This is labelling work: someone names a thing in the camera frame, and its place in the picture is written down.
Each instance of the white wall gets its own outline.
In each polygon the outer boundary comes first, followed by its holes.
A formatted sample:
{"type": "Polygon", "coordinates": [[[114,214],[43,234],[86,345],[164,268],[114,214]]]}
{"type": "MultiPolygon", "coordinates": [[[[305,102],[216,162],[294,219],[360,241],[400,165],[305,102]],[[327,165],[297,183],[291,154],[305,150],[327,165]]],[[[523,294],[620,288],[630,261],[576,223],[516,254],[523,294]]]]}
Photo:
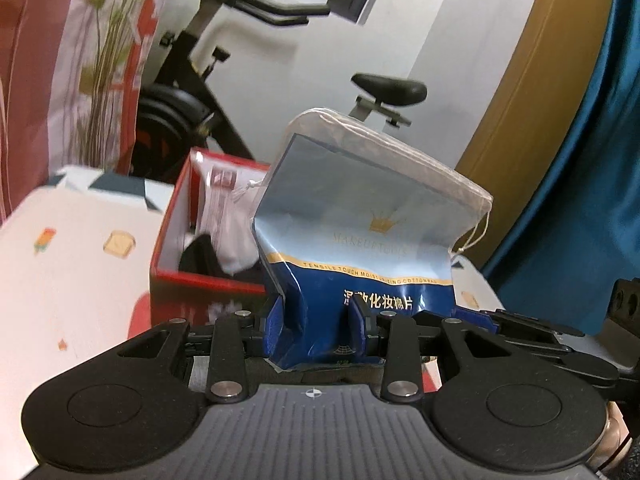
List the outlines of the white wall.
{"type": "Polygon", "coordinates": [[[410,72],[428,97],[406,108],[414,123],[385,131],[454,167],[520,39],[533,0],[444,0],[410,72]]]}
{"type": "MultiPolygon", "coordinates": [[[[406,109],[414,125],[389,133],[454,166],[491,101],[532,2],[376,0],[364,25],[328,16],[292,29],[223,9],[193,60],[204,67],[216,44],[231,53],[207,83],[256,158],[267,162],[296,114],[316,106],[351,110],[358,94],[350,82],[354,72],[421,79],[429,95],[406,109]]],[[[168,0],[160,34],[183,28],[197,3],[168,0]]],[[[153,79],[163,56],[152,48],[144,81],[153,79]]],[[[384,126],[374,116],[367,124],[384,126]]]]}

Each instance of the blue curtain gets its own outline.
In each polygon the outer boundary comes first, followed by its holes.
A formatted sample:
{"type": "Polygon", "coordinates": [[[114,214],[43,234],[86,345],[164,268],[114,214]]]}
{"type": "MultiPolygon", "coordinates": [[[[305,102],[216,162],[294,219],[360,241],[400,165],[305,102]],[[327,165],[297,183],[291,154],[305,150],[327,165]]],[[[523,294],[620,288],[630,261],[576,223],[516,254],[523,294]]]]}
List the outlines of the blue curtain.
{"type": "Polygon", "coordinates": [[[639,73],[640,0],[613,0],[566,139],[482,269],[507,310],[598,333],[614,281],[640,276],[639,73]]]}

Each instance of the exercise bike seat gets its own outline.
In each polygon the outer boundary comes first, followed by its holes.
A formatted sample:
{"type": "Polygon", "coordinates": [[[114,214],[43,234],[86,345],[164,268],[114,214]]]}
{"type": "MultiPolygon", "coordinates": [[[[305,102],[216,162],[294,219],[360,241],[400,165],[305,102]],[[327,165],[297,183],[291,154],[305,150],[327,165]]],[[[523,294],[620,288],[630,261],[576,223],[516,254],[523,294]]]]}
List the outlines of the exercise bike seat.
{"type": "Polygon", "coordinates": [[[351,77],[351,81],[381,104],[409,106],[421,103],[427,97],[424,83],[411,79],[357,73],[351,77]]]}

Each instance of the crown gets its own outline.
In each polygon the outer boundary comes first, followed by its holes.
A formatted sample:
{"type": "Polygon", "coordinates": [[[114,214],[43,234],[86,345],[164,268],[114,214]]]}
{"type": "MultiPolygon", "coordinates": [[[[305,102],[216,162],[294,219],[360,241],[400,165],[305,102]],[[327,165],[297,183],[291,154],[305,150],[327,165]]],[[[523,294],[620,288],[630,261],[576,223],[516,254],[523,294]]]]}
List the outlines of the crown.
{"type": "Polygon", "coordinates": [[[369,224],[369,231],[386,235],[389,232],[389,229],[398,222],[399,221],[394,222],[391,218],[378,217],[374,214],[371,224],[369,224]]]}

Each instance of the red box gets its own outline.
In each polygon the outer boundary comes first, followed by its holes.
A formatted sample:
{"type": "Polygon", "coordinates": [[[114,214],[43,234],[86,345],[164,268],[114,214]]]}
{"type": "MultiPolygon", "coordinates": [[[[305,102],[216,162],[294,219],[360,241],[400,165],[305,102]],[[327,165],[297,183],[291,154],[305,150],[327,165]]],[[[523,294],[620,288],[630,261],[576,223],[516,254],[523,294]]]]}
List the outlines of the red box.
{"type": "MultiPolygon", "coordinates": [[[[225,165],[265,172],[269,169],[267,164],[236,156],[198,148],[193,152],[200,152],[204,157],[216,159],[225,165]]],[[[209,321],[207,309],[212,303],[238,302],[245,310],[254,310],[264,304],[265,291],[262,285],[177,270],[185,246],[185,235],[196,221],[199,197],[204,196],[202,190],[204,184],[188,156],[175,184],[151,256],[149,291],[152,326],[174,317],[183,317],[191,324],[205,324],[209,321]]]]}

